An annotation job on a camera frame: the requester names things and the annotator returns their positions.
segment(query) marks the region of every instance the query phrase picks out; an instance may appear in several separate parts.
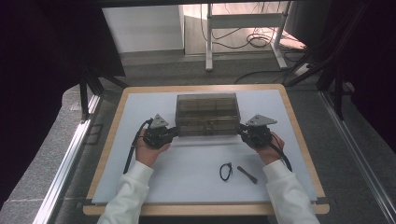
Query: table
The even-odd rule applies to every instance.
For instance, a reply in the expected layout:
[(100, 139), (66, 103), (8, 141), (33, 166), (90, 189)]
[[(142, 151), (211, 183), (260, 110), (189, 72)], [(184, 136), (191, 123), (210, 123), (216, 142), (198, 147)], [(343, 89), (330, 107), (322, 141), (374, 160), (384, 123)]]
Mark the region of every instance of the table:
[[(113, 119), (113, 123), (108, 134), (101, 159), (99, 160), (87, 200), (91, 200), (102, 173), (105, 169), (110, 149), (114, 142), (116, 131), (119, 127), (125, 102), (129, 93), (146, 93), (146, 92), (178, 92), (178, 91), (257, 91), (257, 90), (278, 90), (281, 94), (284, 106), (286, 107), (292, 128), (295, 132), (299, 147), (304, 157), (308, 173), (318, 195), (318, 201), (312, 204), (316, 214), (327, 214), (330, 206), (326, 203), (326, 195), (318, 179), (314, 163), (310, 157), (308, 148), (305, 144), (304, 137), (301, 133), (297, 119), (293, 113), (289, 97), (282, 85), (278, 84), (261, 84), (261, 85), (214, 85), (214, 86), (168, 86), (168, 87), (133, 87), (124, 90), (120, 103)], [(104, 205), (87, 204), (83, 211), (89, 216), (100, 216), (105, 210)], [(272, 215), (274, 209), (270, 203), (238, 203), (238, 204), (144, 204), (141, 216), (257, 216)]]

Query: wall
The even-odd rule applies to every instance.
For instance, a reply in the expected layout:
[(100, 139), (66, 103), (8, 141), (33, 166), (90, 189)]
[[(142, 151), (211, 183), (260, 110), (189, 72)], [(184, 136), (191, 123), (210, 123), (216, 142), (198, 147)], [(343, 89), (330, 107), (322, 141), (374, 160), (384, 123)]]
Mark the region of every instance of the wall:
[(180, 6), (114, 7), (103, 12), (119, 53), (183, 49)]

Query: hand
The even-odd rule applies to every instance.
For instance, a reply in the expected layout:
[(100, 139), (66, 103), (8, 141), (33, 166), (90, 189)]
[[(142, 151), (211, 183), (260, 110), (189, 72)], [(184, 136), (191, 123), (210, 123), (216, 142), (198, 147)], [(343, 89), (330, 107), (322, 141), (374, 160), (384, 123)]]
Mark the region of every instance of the hand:
[[(273, 135), (271, 141), (272, 144), (274, 144), (274, 146), (279, 148), (279, 150), (283, 150), (283, 146), (285, 146), (285, 142), (279, 136), (277, 136), (276, 133), (271, 132), (271, 134)], [(260, 155), (262, 161), (267, 165), (273, 161), (277, 161), (281, 159), (279, 154), (275, 150), (273, 150), (270, 146), (253, 148), (253, 149), (256, 150), (256, 152)]]
[[(140, 132), (140, 136), (144, 136), (146, 129)], [(157, 160), (157, 157), (165, 152), (171, 145), (165, 144), (159, 149), (149, 147), (144, 141), (143, 137), (139, 137), (136, 143), (136, 160), (142, 162), (143, 164), (151, 167)]]

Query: gray floor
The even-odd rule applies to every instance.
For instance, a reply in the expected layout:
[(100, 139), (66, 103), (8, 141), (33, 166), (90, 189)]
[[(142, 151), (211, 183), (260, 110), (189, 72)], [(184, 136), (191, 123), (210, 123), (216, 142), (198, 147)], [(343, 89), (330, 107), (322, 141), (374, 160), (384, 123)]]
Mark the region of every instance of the gray floor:
[[(254, 71), (278, 70), (272, 53), (219, 55), (214, 71), (207, 73), (202, 56), (184, 57), (178, 52), (144, 55), (122, 55), (131, 86), (233, 84), (242, 75)], [(282, 80), (282, 72), (266, 72), (245, 77), (244, 83), (272, 83)], [(331, 205), (327, 215), (318, 216), (321, 223), (387, 223), (373, 193), (367, 187), (357, 165), (342, 141), (329, 112), (324, 106), (315, 81), (318, 76), (287, 89), (305, 141), (318, 171), (318, 176)], [(104, 79), (106, 88), (90, 135), (80, 150), (56, 204), (50, 223), (95, 223), (81, 206), (90, 187), (114, 117), (122, 89)], [(32, 223), (46, 196), (64, 153), (73, 137), (79, 119), (78, 87), (64, 94), (63, 108), (35, 160), (26, 171), (0, 213), (0, 223)], [(350, 131), (382, 182), (390, 197), (396, 199), (396, 156), (364, 120), (346, 96), (344, 115)], [(274, 217), (268, 217), (276, 223)], [(141, 223), (265, 223), (264, 217), (142, 217)]]

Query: metal frame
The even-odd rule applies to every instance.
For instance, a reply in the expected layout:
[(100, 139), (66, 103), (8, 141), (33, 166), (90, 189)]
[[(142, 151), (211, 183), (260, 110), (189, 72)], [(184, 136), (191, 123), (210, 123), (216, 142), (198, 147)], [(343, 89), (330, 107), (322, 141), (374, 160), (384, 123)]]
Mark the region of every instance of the metal frame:
[(212, 30), (227, 28), (253, 28), (253, 27), (277, 27), (275, 41), (271, 42), (271, 48), (276, 56), (280, 69), (288, 68), (285, 59), (280, 53), (279, 42), (285, 28), (286, 19), (289, 15), (291, 1), (286, 5), (282, 13), (267, 14), (239, 14), (239, 15), (212, 15), (212, 6), (207, 4), (207, 40), (206, 40), (206, 71), (213, 70), (213, 46)]
[[(94, 95), (91, 98), (91, 101), (89, 103), (90, 114), (94, 113), (97, 105), (99, 104), (99, 101), (100, 97), (97, 95)], [(49, 187), (49, 191), (47, 192), (47, 195), (44, 198), (43, 203), (41, 204), (40, 209), (37, 212), (37, 215), (35, 216), (35, 220), (33, 222), (34, 224), (45, 224), (48, 223), (48, 221), (50, 220), (50, 216), (52, 215), (59, 195), (64, 187), (64, 182), (66, 181), (66, 178), (70, 173), (70, 170), (80, 149), (82, 140), (84, 139), (91, 125), (91, 121), (92, 120), (90, 118), (87, 118), (85, 122), (81, 122), (78, 125), (73, 139), (69, 145), (69, 148), (64, 155), (64, 159), (62, 160), (62, 163), (58, 169), (58, 172), (56, 173), (52, 184)]]
[(330, 98), (329, 94), (320, 91), (319, 96), (325, 104), (329, 114), (331, 115), (336, 128), (342, 135), (353, 160), (356, 162), (356, 165), (361, 171), (361, 175), (366, 181), (370, 191), (375, 196), (375, 199), (378, 202), (378, 205), (381, 208), (382, 212), (384, 213), (384, 216), (387, 219), (388, 223), (396, 223), (395, 205), (393, 204), (382, 183), (376, 177), (375, 172), (373, 171), (370, 164), (361, 152), (358, 143), (353, 138), (347, 125), (342, 120), (340, 120), (336, 112), (332, 109), (332, 99)]

